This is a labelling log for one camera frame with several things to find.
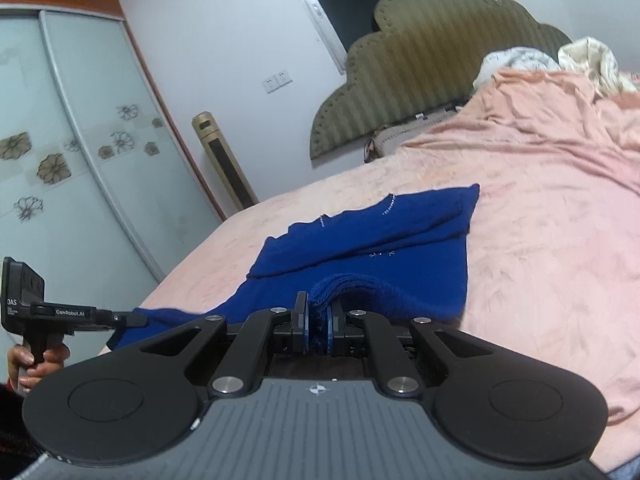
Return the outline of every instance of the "person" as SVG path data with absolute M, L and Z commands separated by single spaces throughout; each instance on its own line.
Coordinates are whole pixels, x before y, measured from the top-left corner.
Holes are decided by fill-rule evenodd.
M 33 355 L 24 346 L 15 345 L 7 352 L 9 380 L 0 384 L 0 480 L 14 478 L 40 454 L 22 422 L 22 397 L 15 393 L 18 384 L 30 392 L 44 377 L 62 370 L 69 355 L 69 348 L 60 345 L 44 353 L 43 363 L 31 367 Z M 18 378 L 20 368 L 26 368 L 27 375 Z

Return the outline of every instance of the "wall outlet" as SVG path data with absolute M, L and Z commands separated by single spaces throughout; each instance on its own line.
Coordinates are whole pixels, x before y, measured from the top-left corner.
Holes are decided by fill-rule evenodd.
M 262 82 L 262 86 L 264 86 L 264 89 L 266 90 L 267 94 L 270 94 L 271 92 L 276 91 L 280 85 L 278 84 L 278 81 L 276 79 L 276 76 L 272 75 L 270 77 L 268 77 L 267 79 L 265 79 Z
M 280 70 L 276 75 L 275 75 L 276 81 L 278 82 L 278 86 L 284 86 L 287 83 L 291 83 L 292 79 L 289 75 L 289 72 L 287 72 L 286 70 Z

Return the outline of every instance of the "frosted glass door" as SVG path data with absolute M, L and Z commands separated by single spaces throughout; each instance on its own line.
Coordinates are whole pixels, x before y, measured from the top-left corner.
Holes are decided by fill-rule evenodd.
M 89 172 L 50 72 L 37 18 L 0 17 L 0 258 L 25 261 L 46 300 L 130 310 L 157 286 Z M 0 329 L 0 381 L 11 336 Z M 70 362 L 110 333 L 65 338 Z
M 168 274 L 220 225 L 149 93 L 120 22 L 43 12 L 88 158 L 151 266 Z

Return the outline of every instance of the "pink blanket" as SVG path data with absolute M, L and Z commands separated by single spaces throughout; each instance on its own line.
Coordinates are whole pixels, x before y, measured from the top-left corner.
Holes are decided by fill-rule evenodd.
M 610 417 L 593 460 L 610 470 L 640 454 L 639 161 L 640 98 L 599 100 L 581 75 L 503 71 L 395 155 L 233 216 L 143 306 L 217 306 L 293 222 L 479 182 L 462 330 L 596 384 Z

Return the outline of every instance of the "green upholstered headboard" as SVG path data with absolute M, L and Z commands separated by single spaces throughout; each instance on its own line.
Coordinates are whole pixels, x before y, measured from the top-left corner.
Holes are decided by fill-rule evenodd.
M 353 44 L 347 82 L 316 114 L 311 158 L 465 98 L 490 52 L 531 46 L 558 60 L 571 41 L 513 0 L 380 0 L 374 17 L 380 31 Z

